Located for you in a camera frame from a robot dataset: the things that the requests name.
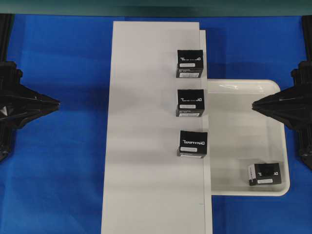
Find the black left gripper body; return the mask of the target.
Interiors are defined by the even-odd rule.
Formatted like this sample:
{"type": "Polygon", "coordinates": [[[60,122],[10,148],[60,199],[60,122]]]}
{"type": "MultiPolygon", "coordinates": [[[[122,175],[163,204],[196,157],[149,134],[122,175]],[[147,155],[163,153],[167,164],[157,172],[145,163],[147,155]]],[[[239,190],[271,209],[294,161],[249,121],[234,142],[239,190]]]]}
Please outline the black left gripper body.
{"type": "Polygon", "coordinates": [[[14,129],[23,127],[21,122],[26,114],[22,109],[22,75],[14,62],[0,63],[0,121],[14,129]]]}

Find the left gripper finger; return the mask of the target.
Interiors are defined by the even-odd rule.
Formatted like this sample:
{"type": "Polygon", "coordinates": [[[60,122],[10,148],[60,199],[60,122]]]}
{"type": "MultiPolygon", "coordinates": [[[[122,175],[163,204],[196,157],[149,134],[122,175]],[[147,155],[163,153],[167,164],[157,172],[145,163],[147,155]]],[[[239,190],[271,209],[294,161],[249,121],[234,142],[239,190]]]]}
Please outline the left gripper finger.
{"type": "Polygon", "coordinates": [[[58,110],[59,110],[59,105],[53,105],[53,106],[43,108],[42,110],[39,110],[37,113],[31,114],[30,116],[27,116],[25,119],[23,119],[23,126],[25,126],[26,124],[28,124],[29,122],[31,122],[35,119],[46,116],[46,115],[48,115],[52,112],[58,111],[58,110]]]}
{"type": "Polygon", "coordinates": [[[60,105],[60,101],[23,86],[24,104],[60,105]]]}

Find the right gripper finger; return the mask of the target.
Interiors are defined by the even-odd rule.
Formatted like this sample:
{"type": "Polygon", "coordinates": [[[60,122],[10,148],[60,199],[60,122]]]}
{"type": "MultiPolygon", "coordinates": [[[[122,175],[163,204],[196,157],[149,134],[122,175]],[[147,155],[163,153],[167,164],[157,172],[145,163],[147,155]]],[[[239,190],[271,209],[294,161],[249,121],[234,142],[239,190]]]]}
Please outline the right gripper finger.
{"type": "Polygon", "coordinates": [[[252,106],[260,105],[277,105],[277,104],[288,104],[287,99],[290,98],[290,91],[292,88],[284,89],[278,93],[266,96],[252,103],[252,106]]]}
{"type": "Polygon", "coordinates": [[[270,110],[265,110],[265,109],[261,109],[259,107],[253,106],[252,109],[254,111],[257,111],[267,117],[271,117],[281,123],[283,123],[285,126],[287,126],[288,128],[292,127],[291,122],[283,115],[277,114],[274,111],[270,111],[270,110]]]}

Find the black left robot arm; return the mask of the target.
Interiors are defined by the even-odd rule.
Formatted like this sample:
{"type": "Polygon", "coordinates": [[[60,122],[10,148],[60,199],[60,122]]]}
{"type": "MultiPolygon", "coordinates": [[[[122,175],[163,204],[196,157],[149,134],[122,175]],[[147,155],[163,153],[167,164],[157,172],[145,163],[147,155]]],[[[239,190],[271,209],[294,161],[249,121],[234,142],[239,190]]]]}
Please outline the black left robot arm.
{"type": "Polygon", "coordinates": [[[20,83],[22,70],[7,60],[13,14],[0,15],[0,160],[5,160],[15,141],[17,129],[57,111],[60,101],[31,90],[20,83]]]}

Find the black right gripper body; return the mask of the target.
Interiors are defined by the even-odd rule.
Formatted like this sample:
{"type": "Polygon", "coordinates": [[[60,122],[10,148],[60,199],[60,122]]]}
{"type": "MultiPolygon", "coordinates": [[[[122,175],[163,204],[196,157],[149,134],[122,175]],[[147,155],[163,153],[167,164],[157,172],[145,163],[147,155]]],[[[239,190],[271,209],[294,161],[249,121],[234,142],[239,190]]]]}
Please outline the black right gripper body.
{"type": "Polygon", "coordinates": [[[312,123],[312,62],[300,62],[298,68],[291,71],[291,76],[294,82],[291,94],[295,110],[288,128],[301,130],[312,123]]]}

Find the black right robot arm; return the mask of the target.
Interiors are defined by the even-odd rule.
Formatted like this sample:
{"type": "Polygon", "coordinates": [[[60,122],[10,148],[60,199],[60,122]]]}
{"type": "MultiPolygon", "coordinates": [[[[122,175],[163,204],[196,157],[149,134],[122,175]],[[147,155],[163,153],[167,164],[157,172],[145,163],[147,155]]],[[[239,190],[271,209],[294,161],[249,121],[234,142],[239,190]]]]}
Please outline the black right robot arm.
{"type": "Polygon", "coordinates": [[[298,132],[299,157],[312,168],[312,17],[301,18],[307,60],[291,71],[294,85],[252,104],[252,109],[298,132]]]}

